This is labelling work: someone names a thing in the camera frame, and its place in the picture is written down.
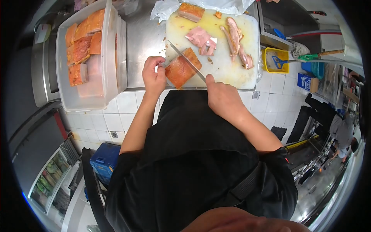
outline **yellow bucket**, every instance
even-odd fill
[[[277,48],[265,48],[265,50],[262,50],[262,59],[264,62],[263,70],[269,72],[269,73],[289,73],[289,64],[285,63],[282,66],[282,69],[271,69],[267,66],[267,60],[266,60],[266,54],[267,52],[277,52],[277,57],[280,58],[283,61],[289,60],[289,51],[284,51]]]

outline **stainless steel table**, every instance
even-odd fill
[[[156,0],[140,1],[138,9],[125,16],[123,12],[119,14],[127,23],[127,81],[128,87],[125,91],[144,90],[142,70],[144,62],[149,56],[165,56],[165,29],[166,22],[162,21],[158,25],[158,20],[150,20],[152,8]],[[247,8],[249,15],[253,16],[258,22],[256,2]],[[186,88],[186,89],[205,89],[205,88]]]

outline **floor drain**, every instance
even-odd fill
[[[118,138],[117,133],[115,131],[110,131],[112,138]]]
[[[253,99],[259,99],[260,92],[253,92]]]

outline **white cutting board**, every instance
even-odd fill
[[[239,16],[222,14],[221,19],[218,19],[213,14],[215,14],[215,10],[205,10],[202,19],[198,23],[195,23],[183,17],[179,17],[178,13],[174,12],[166,21],[166,40],[172,42],[181,52],[186,48],[191,47],[202,64],[200,72],[204,76],[212,74],[216,82],[231,84],[238,89],[253,89],[256,85],[260,52],[258,22],[254,17],[246,14]],[[239,55],[237,55],[233,63],[231,61],[226,36],[219,28],[219,26],[222,25],[228,30],[228,27],[226,26],[227,17],[232,17],[236,21],[238,27],[242,30],[244,38],[241,40],[241,44],[243,45],[246,54],[252,56],[254,63],[254,67],[249,70],[242,67],[242,61]],[[214,56],[201,56],[198,53],[198,47],[193,45],[184,37],[191,29],[197,26],[202,27],[212,37],[217,38]],[[169,61],[178,56],[176,51],[173,50],[170,45],[167,45],[165,55],[165,64],[168,64]],[[207,60],[208,57],[211,58],[213,64]],[[206,84],[195,75],[189,79],[183,87],[206,87]]]

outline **chef's knife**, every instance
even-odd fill
[[[188,60],[188,58],[187,57],[185,57],[184,55],[183,55],[183,53],[181,53],[180,51],[179,51],[179,49],[177,49],[177,47],[175,47],[174,46],[174,44],[172,44],[170,41],[168,41],[169,42],[169,44],[170,44],[170,46],[181,56],[181,57],[183,57],[185,60],[186,60],[186,62],[187,62],[187,64],[189,65],[189,66],[191,66],[192,68],[193,68],[193,70],[196,72],[196,74],[206,83],[206,79],[205,79],[205,77],[204,77],[204,75],[202,75],[202,73],[200,72],[200,70],[198,70],[197,68],[196,68],[196,66],[190,61],[190,60]]]

